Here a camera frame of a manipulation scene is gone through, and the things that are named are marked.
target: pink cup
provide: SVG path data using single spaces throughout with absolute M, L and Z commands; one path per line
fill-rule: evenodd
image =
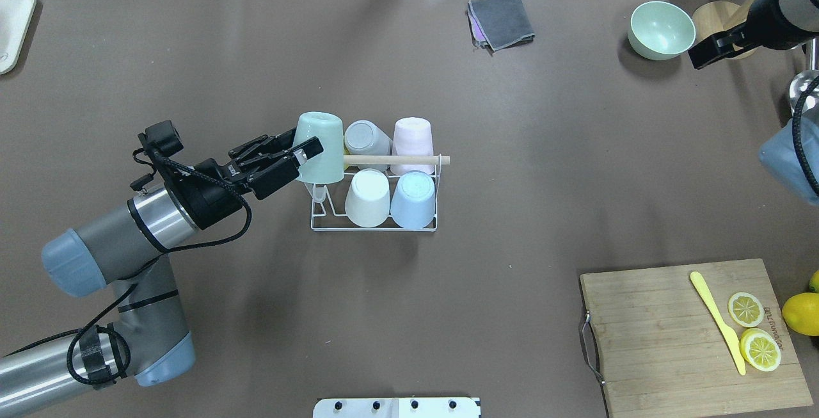
M 392 136 L 393 156 L 433 156 L 433 128 L 426 118 L 404 117 L 395 123 Z M 395 175 L 418 170 L 432 175 L 434 165 L 391 165 Z

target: cutting board handle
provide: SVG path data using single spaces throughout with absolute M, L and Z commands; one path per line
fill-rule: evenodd
M 597 377 L 597 380 L 600 381 L 600 386 L 606 384 L 605 378 L 603 378 L 603 374 L 600 373 L 599 369 L 591 365 L 591 358 L 589 357 L 589 348 L 586 347 L 585 344 L 585 329 L 589 329 L 589 334 L 591 334 L 592 339 L 594 338 L 594 331 L 591 330 L 591 312 L 586 311 L 585 317 L 583 317 L 583 321 L 580 323 L 580 345 L 583 348 L 583 358 L 585 359 L 585 364 L 589 366 L 591 372 L 594 373 L 594 377 Z M 597 342 L 594 342 L 594 357 L 597 358 Z

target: lemon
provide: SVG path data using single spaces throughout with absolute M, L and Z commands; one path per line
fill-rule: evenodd
M 737 324 L 756 327 L 763 321 L 763 304 L 750 293 L 734 293 L 728 299 L 728 313 Z
M 813 273 L 813 277 L 811 277 L 811 292 L 819 293 L 819 270 Z
M 791 296 L 784 302 L 782 318 L 798 334 L 819 336 L 819 293 Z
M 743 358 L 755 369 L 774 371 L 782 362 L 782 351 L 773 337 L 760 328 L 748 328 L 740 339 Z

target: robotic arm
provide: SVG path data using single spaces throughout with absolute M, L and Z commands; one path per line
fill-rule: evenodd
M 262 135 L 231 150 L 230 161 L 194 167 L 172 161 L 182 150 L 169 120 L 138 135 L 134 159 L 153 173 L 132 182 L 137 195 L 87 225 L 47 243 L 43 264 L 58 287 L 85 296 L 113 283 L 117 301 L 84 328 L 33 343 L 0 359 L 0 418 L 26 415 L 134 375 L 141 386 L 171 380 L 195 360 L 179 291 L 167 258 L 176 252 L 238 238 L 250 224 L 243 194 L 264 199 L 296 179 L 298 168 L 324 149 L 318 138 L 293 146 L 295 129 Z M 137 155 L 147 156 L 148 161 Z M 161 184 L 146 188 L 159 173 Z M 178 246 L 245 208 L 242 231 L 210 243 Z M 120 320 L 97 322 L 117 308 Z
M 788 50 L 819 36 L 819 0 L 755 0 L 748 19 L 715 33 L 688 51 L 694 68 L 705 68 L 756 47 Z

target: wooden cutting board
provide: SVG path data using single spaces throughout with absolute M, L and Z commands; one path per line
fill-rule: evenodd
M 688 274 L 702 273 L 723 319 L 736 292 L 757 296 L 766 317 L 758 328 L 780 344 L 782 363 L 736 371 L 708 308 Z M 609 418 L 699 417 L 813 405 L 780 305 L 762 260 L 686 264 L 580 276 L 591 313 Z

